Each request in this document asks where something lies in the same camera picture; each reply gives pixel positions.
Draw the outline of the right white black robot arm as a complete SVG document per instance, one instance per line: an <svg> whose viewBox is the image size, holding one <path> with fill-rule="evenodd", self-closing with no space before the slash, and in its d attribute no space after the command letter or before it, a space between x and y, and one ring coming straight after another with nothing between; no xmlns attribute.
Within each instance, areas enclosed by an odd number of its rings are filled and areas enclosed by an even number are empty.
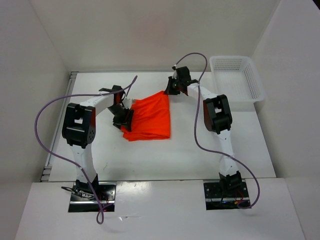
<svg viewBox="0 0 320 240"><path fill-rule="evenodd" d="M181 93L193 97L202 104L203 121L206 129L218 138L222 152L219 160L219 191L230 197L241 186L242 177L231 143L231 124L233 122L229 101L226 95L218 95L192 79L188 67L173 66L173 76L168 78L164 91L166 95Z"/></svg>

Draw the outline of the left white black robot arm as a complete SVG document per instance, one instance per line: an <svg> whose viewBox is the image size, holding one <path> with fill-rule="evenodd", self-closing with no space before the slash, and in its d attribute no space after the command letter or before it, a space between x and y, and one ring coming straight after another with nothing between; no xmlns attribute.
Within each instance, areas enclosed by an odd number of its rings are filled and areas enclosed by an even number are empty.
<svg viewBox="0 0 320 240"><path fill-rule="evenodd" d="M96 117L104 110L113 114L112 125L119 130L132 130L134 110L132 100L124 98L125 92L119 85L111 89L102 88L103 93L81 103L69 103L66 107L62 126L62 137L70 146L77 168L75 191L89 200L100 194L98 174L92 156L92 143L96 137Z"/></svg>

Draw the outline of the orange mesh shorts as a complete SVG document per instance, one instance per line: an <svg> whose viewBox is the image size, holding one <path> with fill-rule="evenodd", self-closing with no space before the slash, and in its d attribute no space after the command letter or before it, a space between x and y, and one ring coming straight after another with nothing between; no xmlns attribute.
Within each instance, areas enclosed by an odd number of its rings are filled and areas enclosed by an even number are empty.
<svg viewBox="0 0 320 240"><path fill-rule="evenodd" d="M170 101L164 91L137 99L131 109L134 111L131 131L122 127L123 138L134 142L166 140L171 137Z"/></svg>

